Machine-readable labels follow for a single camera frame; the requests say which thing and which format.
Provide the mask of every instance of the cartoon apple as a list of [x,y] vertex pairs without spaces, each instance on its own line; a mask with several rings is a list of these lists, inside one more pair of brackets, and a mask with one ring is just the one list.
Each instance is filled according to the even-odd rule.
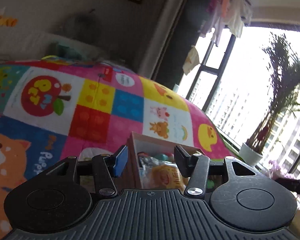
[[70,96],[60,96],[61,91],[69,92],[70,84],[61,83],[51,76],[38,76],[30,80],[21,94],[21,105],[23,109],[34,116],[46,116],[55,112],[57,115],[63,113],[64,104],[62,100],[69,101]]

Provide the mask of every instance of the colorful blanket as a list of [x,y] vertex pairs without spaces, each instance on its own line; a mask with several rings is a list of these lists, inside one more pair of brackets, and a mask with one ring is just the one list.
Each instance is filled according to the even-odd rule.
[[113,153],[132,131],[230,155],[199,108],[127,69],[60,58],[0,64],[0,239],[11,230],[8,192],[69,155]]

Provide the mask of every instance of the yellow square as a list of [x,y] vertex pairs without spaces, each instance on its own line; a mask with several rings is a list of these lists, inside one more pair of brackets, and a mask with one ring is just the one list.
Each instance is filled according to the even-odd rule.
[[189,112],[186,102],[177,93],[152,80],[143,77],[140,79],[145,98]]
[[111,114],[115,88],[85,79],[78,105]]

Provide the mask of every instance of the black gripper pad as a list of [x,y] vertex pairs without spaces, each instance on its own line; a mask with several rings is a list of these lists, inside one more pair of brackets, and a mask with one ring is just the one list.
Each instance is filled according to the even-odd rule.
[[286,228],[247,233],[220,222],[199,199],[176,190],[129,190],[98,202],[80,224],[62,232],[34,234],[13,230],[5,240],[297,240]]

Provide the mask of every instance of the box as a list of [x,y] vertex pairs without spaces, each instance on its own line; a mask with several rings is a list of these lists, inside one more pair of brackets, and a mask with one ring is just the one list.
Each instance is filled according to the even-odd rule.
[[183,147],[190,155],[196,151],[204,155],[202,150],[199,148],[168,142],[132,132],[127,141],[129,157],[126,167],[123,170],[121,177],[114,179],[114,183],[118,191],[124,188],[142,188],[137,156],[139,152],[146,152],[150,156],[155,156],[158,153],[164,152],[173,153],[176,145],[181,145],[181,147]]

